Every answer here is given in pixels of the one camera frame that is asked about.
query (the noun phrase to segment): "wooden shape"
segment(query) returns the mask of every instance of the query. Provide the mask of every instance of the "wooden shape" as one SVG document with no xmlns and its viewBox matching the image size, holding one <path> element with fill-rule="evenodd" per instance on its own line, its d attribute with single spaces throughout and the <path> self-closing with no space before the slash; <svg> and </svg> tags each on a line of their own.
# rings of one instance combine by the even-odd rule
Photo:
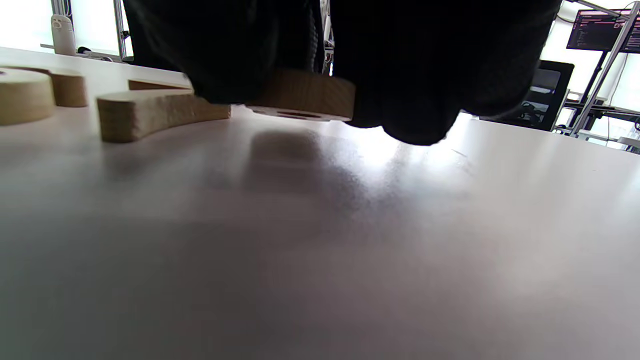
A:
<svg viewBox="0 0 640 360">
<path fill-rule="evenodd" d="M 161 89 L 190 89 L 189 85 L 165 83 L 163 81 L 130 79 L 129 90 L 161 90 Z"/>
<path fill-rule="evenodd" d="M 0 68 L 0 125 L 42 120 L 55 108 L 49 76 Z"/>
<path fill-rule="evenodd" d="M 53 85 L 56 105 L 67 108 L 83 108 L 88 105 L 84 77 L 80 72 L 68 69 L 27 67 L 16 65 L 2 65 L 7 69 L 35 71 L 49 75 Z"/>
<path fill-rule="evenodd" d="M 255 113 L 315 121 L 353 118 L 356 86 L 301 70 L 278 69 L 266 91 L 246 106 Z"/>
<path fill-rule="evenodd" d="M 137 90 L 98 97 L 105 142 L 134 142 L 170 127 L 228 119 L 228 105 L 209 104 L 191 90 Z"/>
</svg>

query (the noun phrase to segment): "metal frame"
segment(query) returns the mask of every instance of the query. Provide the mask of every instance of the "metal frame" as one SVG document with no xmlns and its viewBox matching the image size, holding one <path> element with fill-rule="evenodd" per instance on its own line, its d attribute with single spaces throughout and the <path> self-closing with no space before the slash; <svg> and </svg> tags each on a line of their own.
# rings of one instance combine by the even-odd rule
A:
<svg viewBox="0 0 640 360">
<path fill-rule="evenodd" d="M 54 15 L 63 15 L 74 22 L 73 11 L 71 9 L 71 0 L 51 0 L 51 9 Z"/>
<path fill-rule="evenodd" d="M 554 119 L 554 127 L 558 122 L 558 119 L 560 119 L 560 113 L 562 112 L 562 110 L 564 109 L 564 104 L 566 103 L 567 99 L 569 99 L 569 93 L 571 92 L 571 89 L 569 89 L 569 85 L 567 85 L 566 91 L 564 92 L 564 97 L 562 100 L 562 104 L 560 105 L 560 108 L 558 108 L 558 111 L 556 113 L 556 118 Z"/>
<path fill-rule="evenodd" d="M 582 95 L 580 96 L 580 104 L 584 105 L 587 103 L 587 98 L 591 93 L 593 84 L 598 79 L 598 74 L 600 73 L 600 71 L 602 71 L 602 65 L 604 65 L 604 61 L 607 59 L 608 54 L 609 54 L 608 51 L 602 51 L 602 55 L 600 55 L 600 59 L 598 60 L 598 64 L 596 65 L 596 69 L 593 71 L 593 74 L 591 75 L 591 79 L 589 79 L 587 88 L 584 89 L 584 93 L 582 93 Z M 580 117 L 580 114 L 581 114 L 580 111 L 581 110 L 576 110 L 575 113 L 571 116 L 571 120 L 569 121 L 569 124 L 567 124 L 568 127 L 573 128 L 573 126 L 577 124 L 578 118 Z"/>
<path fill-rule="evenodd" d="M 122 0 L 113 0 L 113 10 L 116 16 L 116 31 L 118 33 L 118 52 L 120 58 L 124 59 L 127 56 L 127 46 L 124 42 L 124 28 L 122 26 Z"/>
<path fill-rule="evenodd" d="M 607 77 L 609 71 L 611 70 L 611 67 L 613 66 L 613 62 L 618 57 L 618 54 L 620 53 L 620 50 L 622 49 L 622 46 L 624 45 L 627 39 L 627 36 L 629 35 L 629 32 L 633 28 L 634 22 L 637 18 L 638 11 L 640 11 L 640 1 L 634 1 L 632 3 L 633 7 L 631 8 L 631 13 L 628 17 L 626 15 L 622 15 L 620 13 L 602 8 L 601 6 L 591 4 L 586 1 L 572 1 L 572 2 L 577 2 L 579 4 L 589 6 L 598 11 L 608 13 L 613 16 L 618 16 L 626 20 L 625 25 L 622 27 L 622 30 L 620 31 L 620 35 L 618 35 L 618 39 L 616 39 L 616 42 L 613 45 L 613 49 L 611 50 L 611 55 L 609 56 L 607 63 L 604 65 L 604 68 L 602 69 L 602 73 L 598 78 L 598 81 L 595 83 L 595 87 L 592 93 L 587 98 L 584 109 L 582 109 L 582 113 L 580 113 L 580 117 L 578 118 L 576 123 L 573 125 L 573 129 L 571 130 L 570 135 L 577 137 L 578 132 L 584 128 L 584 125 L 587 122 L 587 119 L 589 117 L 589 112 L 591 111 L 591 108 L 596 102 L 596 97 L 598 96 L 598 92 L 600 92 L 600 89 L 602 88 L 602 84 L 604 84 L 605 78 Z"/>
</svg>

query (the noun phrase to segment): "white bottle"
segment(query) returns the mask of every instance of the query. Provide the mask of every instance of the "white bottle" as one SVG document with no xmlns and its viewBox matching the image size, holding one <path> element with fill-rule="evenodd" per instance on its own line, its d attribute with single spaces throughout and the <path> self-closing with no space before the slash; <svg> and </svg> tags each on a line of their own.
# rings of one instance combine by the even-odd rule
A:
<svg viewBox="0 0 640 360">
<path fill-rule="evenodd" d="M 76 55 L 74 26 L 68 17 L 53 15 L 51 17 L 51 33 L 53 34 L 53 47 L 56 54 Z"/>
</svg>

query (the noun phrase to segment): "white wall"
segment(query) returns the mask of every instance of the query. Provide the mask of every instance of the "white wall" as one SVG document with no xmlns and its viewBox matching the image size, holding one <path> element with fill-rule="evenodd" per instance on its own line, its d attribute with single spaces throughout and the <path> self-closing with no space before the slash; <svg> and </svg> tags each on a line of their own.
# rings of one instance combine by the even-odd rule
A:
<svg viewBox="0 0 640 360">
<path fill-rule="evenodd" d="M 611 99 L 613 106 L 640 111 L 640 54 L 630 54 L 620 78 L 618 89 Z"/>
<path fill-rule="evenodd" d="M 0 10 L 3 14 L 0 46 L 53 52 L 40 47 L 40 44 L 53 45 L 51 0 L 0 0 Z"/>
<path fill-rule="evenodd" d="M 71 9 L 76 46 L 85 46 L 100 53 L 119 54 L 113 0 L 71 0 Z"/>
</svg>

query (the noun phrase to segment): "light wood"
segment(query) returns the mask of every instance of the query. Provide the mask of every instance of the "light wood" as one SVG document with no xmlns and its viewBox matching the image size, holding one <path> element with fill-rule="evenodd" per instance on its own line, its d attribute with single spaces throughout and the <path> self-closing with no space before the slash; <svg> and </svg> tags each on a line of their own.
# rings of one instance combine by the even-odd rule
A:
<svg viewBox="0 0 640 360">
<path fill-rule="evenodd" d="M 67 108 L 83 108 L 88 105 L 84 77 L 78 71 L 47 67 L 2 65 L 7 69 L 35 71 L 51 77 L 56 105 Z"/>
<path fill-rule="evenodd" d="M 191 90 L 119 92 L 97 101 L 105 142 L 134 142 L 171 127 L 231 116 L 229 106 L 209 104 Z"/>
<path fill-rule="evenodd" d="M 130 79 L 129 90 L 162 90 L 162 89 L 190 89 L 189 85 L 165 83 L 146 79 Z"/>
<path fill-rule="evenodd" d="M 0 125 L 42 120 L 55 108 L 49 76 L 0 68 Z"/>
<path fill-rule="evenodd" d="M 301 70 L 279 69 L 266 91 L 246 106 L 255 113 L 315 121 L 353 118 L 356 87 L 351 82 Z"/>
</svg>

